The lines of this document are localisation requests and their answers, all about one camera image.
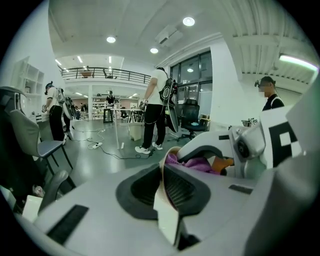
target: purple fabric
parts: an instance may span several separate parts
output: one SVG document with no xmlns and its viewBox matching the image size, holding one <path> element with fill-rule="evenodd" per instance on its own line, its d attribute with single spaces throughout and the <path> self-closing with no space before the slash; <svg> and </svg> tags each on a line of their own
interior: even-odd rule
<svg viewBox="0 0 320 256">
<path fill-rule="evenodd" d="M 195 158 L 189 159 L 187 162 L 180 163 L 178 162 L 177 156 L 175 154 L 169 153 L 165 159 L 165 163 L 182 165 L 200 172 L 219 175 L 218 172 L 212 170 L 210 163 L 205 157 L 195 157 Z"/>
</svg>

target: round ceiling light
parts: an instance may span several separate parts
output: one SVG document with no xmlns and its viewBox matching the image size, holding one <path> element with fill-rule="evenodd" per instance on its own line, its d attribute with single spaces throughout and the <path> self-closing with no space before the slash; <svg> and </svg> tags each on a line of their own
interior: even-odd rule
<svg viewBox="0 0 320 256">
<path fill-rule="evenodd" d="M 150 52 L 152 52 L 153 54 L 157 54 L 158 53 L 158 49 L 157 48 L 151 48 Z"/>
<path fill-rule="evenodd" d="M 195 24 L 195 20 L 191 17 L 185 17 L 182 22 L 184 25 L 188 27 L 193 26 Z"/>
<path fill-rule="evenodd" d="M 108 42 L 108 43 L 114 43 L 115 41 L 116 41 L 116 39 L 114 38 L 114 37 L 112 37 L 112 36 L 109 36 L 107 39 L 106 39 L 106 41 Z"/>
</svg>

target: railing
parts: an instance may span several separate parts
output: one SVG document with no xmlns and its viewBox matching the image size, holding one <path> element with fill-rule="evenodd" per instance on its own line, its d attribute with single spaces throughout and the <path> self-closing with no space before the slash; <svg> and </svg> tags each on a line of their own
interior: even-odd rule
<svg viewBox="0 0 320 256">
<path fill-rule="evenodd" d="M 65 80 L 69 79 L 87 79 L 87 78 L 102 78 L 110 80 L 124 80 L 141 84 L 148 84 L 150 75 L 132 72 L 123 69 L 107 67 L 76 67 L 67 70 L 62 69 L 61 75 Z"/>
</svg>

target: shoe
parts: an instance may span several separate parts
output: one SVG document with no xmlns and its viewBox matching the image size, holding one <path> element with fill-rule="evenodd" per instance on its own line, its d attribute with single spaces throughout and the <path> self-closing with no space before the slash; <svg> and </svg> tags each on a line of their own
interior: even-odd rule
<svg viewBox="0 0 320 256">
<path fill-rule="evenodd" d="M 144 148 L 143 146 L 136 146 L 134 149 L 135 151 L 141 154 L 146 154 L 146 155 L 150 154 L 149 148 Z"/>
<path fill-rule="evenodd" d="M 157 145 L 155 142 L 152 142 L 152 146 L 154 146 L 157 150 L 163 150 L 162 144 Z"/>
<path fill-rule="evenodd" d="M 64 138 L 63 138 L 63 141 L 62 141 L 62 145 L 66 144 L 67 138 L 68 138 L 68 135 L 65 134 Z"/>
</svg>

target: floor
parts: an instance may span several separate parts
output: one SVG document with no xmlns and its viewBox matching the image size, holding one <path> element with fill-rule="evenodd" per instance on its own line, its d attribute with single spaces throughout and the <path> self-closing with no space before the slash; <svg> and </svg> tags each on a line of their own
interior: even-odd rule
<svg viewBox="0 0 320 256">
<path fill-rule="evenodd" d="M 125 119 L 117 119 L 117 122 L 126 122 Z M 143 139 L 133 141 L 130 139 L 127 126 L 118 126 L 119 143 L 124 143 L 123 149 L 117 149 L 117 140 L 114 123 L 103 123 L 102 120 L 81 120 L 72 121 L 70 128 L 73 141 L 67 140 L 64 146 L 65 151 L 73 165 L 73 169 L 68 165 L 68 162 L 61 149 L 54 153 L 59 167 L 56 166 L 53 159 L 49 157 L 50 164 L 53 171 L 67 170 L 76 186 L 81 185 L 91 179 L 99 177 L 105 173 L 125 172 L 131 168 L 141 167 L 143 169 L 151 164 L 158 163 L 165 155 L 165 153 L 174 146 L 183 147 L 188 141 L 188 138 L 181 139 L 179 142 L 171 135 L 166 135 L 163 142 L 163 150 L 155 150 L 154 154 L 147 158 L 145 154 L 138 154 L 135 151 L 136 146 L 141 146 Z M 105 129 L 100 135 L 104 137 L 102 148 L 109 154 L 117 155 L 121 158 L 117 159 L 111 155 L 105 154 L 101 148 L 88 149 L 88 145 L 92 142 L 86 141 L 87 138 L 92 137 L 93 141 L 100 141 L 102 138 L 98 136 L 97 129 Z"/>
</svg>

